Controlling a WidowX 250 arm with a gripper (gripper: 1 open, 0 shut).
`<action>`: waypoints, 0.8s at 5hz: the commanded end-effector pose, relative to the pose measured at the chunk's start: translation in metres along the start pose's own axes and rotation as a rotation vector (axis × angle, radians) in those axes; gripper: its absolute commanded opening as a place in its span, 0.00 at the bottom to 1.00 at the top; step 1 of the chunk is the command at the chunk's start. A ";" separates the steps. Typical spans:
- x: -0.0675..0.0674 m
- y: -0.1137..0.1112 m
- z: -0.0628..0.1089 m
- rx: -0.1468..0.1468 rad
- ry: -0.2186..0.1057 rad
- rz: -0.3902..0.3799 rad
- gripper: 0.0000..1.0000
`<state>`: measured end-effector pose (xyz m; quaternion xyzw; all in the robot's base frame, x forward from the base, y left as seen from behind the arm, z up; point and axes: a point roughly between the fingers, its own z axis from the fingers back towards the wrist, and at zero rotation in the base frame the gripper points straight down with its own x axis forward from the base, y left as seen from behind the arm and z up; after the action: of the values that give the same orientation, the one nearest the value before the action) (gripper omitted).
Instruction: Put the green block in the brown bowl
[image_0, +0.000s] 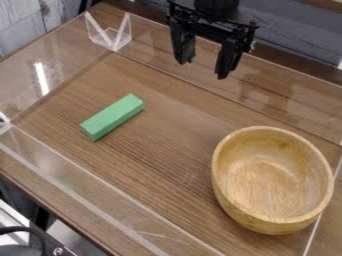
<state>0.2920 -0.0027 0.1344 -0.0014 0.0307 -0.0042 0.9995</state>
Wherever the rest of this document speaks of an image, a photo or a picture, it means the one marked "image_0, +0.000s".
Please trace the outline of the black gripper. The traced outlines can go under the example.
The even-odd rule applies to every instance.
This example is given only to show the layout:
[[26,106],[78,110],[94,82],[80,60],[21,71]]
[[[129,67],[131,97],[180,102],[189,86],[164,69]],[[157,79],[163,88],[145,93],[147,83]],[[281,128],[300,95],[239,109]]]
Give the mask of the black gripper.
[[239,10],[240,0],[167,0],[173,57],[180,65],[195,57],[195,37],[221,43],[217,79],[236,69],[241,53],[253,47],[256,20]]

